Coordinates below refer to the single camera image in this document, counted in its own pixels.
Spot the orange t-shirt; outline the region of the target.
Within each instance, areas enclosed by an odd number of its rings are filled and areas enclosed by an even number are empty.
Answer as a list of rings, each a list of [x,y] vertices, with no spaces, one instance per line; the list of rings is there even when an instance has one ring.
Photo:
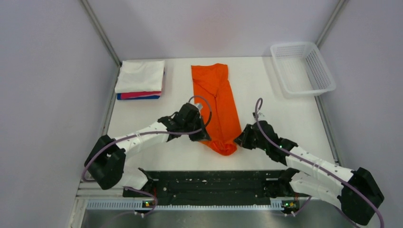
[[[211,140],[203,142],[213,151],[223,156],[232,155],[237,150],[234,139],[241,132],[237,108],[229,82],[229,69],[225,64],[211,66],[191,66],[195,102],[204,103],[205,98],[212,109],[212,118],[206,126]]]

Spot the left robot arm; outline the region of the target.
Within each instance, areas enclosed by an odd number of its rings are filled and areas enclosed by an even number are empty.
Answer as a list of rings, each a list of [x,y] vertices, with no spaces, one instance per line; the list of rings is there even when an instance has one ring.
[[[208,141],[202,109],[200,103],[185,103],[178,112],[161,117],[139,131],[115,138],[101,136],[84,163],[83,173],[89,173],[103,190],[121,187],[134,189],[140,196],[149,195],[152,178],[143,169],[130,166],[129,160],[143,150],[182,135],[193,142]]]

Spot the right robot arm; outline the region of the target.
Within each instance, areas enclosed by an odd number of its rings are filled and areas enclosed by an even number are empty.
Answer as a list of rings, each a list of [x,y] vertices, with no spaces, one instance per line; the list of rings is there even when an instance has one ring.
[[[283,195],[295,192],[315,197],[363,226],[377,215],[380,226],[385,227],[379,210],[384,195],[370,171],[362,167],[354,171],[320,159],[297,143],[278,137],[266,121],[246,125],[234,141],[245,149],[261,149],[273,161],[288,167],[285,178],[278,183]]]

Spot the folded magenta t-shirt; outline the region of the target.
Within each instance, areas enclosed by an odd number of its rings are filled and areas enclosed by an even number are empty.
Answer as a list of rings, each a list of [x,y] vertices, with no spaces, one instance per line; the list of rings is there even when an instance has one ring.
[[[122,93],[123,95],[127,96],[127,97],[138,97],[138,96],[148,96],[148,95],[154,95],[154,94],[158,94],[161,95],[162,92],[161,91],[152,91],[152,92],[130,92],[130,93]]]

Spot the folded white t-shirt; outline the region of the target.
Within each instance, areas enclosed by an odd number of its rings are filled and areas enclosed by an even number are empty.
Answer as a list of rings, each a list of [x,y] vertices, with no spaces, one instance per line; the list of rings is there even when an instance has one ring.
[[[157,92],[163,87],[165,61],[123,61],[120,67],[116,93]]]

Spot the folded blue t-shirt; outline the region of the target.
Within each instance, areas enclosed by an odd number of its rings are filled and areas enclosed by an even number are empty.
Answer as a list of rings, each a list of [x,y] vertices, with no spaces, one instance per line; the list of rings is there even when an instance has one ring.
[[[117,100],[152,100],[152,99],[159,99],[161,95],[154,94],[148,96],[138,96],[138,97],[127,97],[123,94],[117,94]]]

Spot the white plastic basket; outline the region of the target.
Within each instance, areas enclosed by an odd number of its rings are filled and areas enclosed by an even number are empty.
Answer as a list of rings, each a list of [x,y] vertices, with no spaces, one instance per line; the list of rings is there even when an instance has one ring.
[[[334,78],[315,43],[275,44],[270,52],[286,98],[319,96],[336,89]]]

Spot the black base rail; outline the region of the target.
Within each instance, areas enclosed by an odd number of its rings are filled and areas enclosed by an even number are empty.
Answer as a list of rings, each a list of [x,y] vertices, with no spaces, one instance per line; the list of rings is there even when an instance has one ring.
[[[291,172],[268,171],[147,171],[152,178],[142,189],[159,206],[269,205],[281,197],[302,197],[288,180]]]

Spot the left aluminium frame post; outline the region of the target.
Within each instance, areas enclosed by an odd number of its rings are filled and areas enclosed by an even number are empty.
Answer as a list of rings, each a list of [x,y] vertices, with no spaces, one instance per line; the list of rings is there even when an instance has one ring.
[[[114,61],[114,63],[117,66],[121,66],[121,60],[118,57],[117,53],[115,52],[112,43],[110,42],[109,38],[107,37],[107,34],[105,30],[103,29],[103,26],[101,25],[99,19],[97,18],[94,10],[92,9],[89,1],[87,0],[78,0],[78,2],[81,4],[84,12],[87,14],[90,23],[92,24],[93,28],[95,29],[96,34],[99,36],[102,44],[106,48],[108,54]]]

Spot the aluminium frame post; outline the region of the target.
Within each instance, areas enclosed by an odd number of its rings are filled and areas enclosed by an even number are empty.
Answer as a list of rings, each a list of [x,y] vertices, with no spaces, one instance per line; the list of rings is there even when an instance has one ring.
[[[109,38],[107,37],[107,34],[105,30],[103,29],[103,26],[101,25],[99,19],[97,18],[94,10],[92,9],[89,1],[87,0],[78,0],[78,2],[81,4],[84,12],[87,14],[90,23],[92,24],[93,28],[95,29],[96,34],[99,36],[102,44],[106,48],[108,54],[114,61],[114,63],[117,66],[121,66],[121,60],[118,57],[117,53],[115,52],[112,43],[110,42]]]
[[[332,28],[336,24],[338,18],[340,17],[341,13],[344,11],[345,7],[349,3],[349,0],[339,0],[335,9],[333,10],[330,18],[328,19],[327,23],[325,24],[325,27],[323,28],[321,34],[319,35],[317,41],[316,41],[316,46],[318,49],[320,49],[329,36]]]

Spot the right aluminium frame post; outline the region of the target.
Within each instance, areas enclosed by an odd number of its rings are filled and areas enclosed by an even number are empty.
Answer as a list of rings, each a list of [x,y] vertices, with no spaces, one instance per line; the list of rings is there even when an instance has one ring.
[[[332,28],[336,24],[338,18],[340,17],[341,13],[344,11],[345,7],[349,3],[349,0],[339,0],[335,9],[333,10],[330,18],[328,19],[327,23],[325,24],[325,27],[323,28],[321,34],[319,35],[317,41],[316,41],[316,46],[318,49],[320,49],[329,36]]]

